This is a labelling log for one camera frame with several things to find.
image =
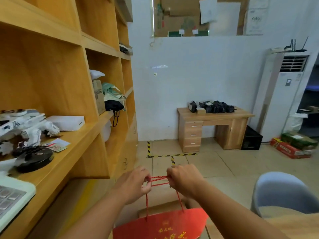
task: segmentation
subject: gray chair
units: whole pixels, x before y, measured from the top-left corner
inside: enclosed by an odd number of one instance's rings
[[[295,176],[269,172],[258,178],[250,210],[262,217],[261,206],[279,206],[312,214],[319,212],[319,199]]]

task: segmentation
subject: person's left hand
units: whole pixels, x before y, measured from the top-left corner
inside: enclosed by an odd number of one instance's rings
[[[142,187],[143,183],[147,181],[147,177],[150,177],[150,172],[145,167],[138,166],[136,169],[122,174],[112,190],[118,193],[119,199],[123,199],[126,205],[131,204],[151,191],[151,182]]]

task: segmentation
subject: red cardboard box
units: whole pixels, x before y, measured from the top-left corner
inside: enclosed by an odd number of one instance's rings
[[[305,150],[305,151],[299,150],[289,145],[288,143],[283,142],[279,138],[273,138],[270,141],[270,145],[276,148],[278,151],[282,152],[283,154],[293,159],[310,158],[315,151],[315,150]]]

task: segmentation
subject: hand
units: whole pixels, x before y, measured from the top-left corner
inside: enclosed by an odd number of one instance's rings
[[[195,165],[173,165],[166,170],[169,185],[185,197],[194,198],[196,189],[205,183],[205,180]]]
[[[143,183],[147,181],[147,177],[150,177],[149,171],[138,166],[136,169],[122,174],[112,190],[118,193],[118,198],[123,199],[126,205],[131,204],[152,189],[151,182],[142,187]]]

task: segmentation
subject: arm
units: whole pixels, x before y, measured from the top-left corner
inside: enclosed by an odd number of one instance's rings
[[[289,239],[279,229],[210,185],[194,165],[167,169],[171,187],[195,199],[225,239]]]
[[[59,239],[106,239],[125,205],[131,204],[151,190],[151,183],[146,182],[150,173],[144,167],[124,173],[111,191],[84,214]]]

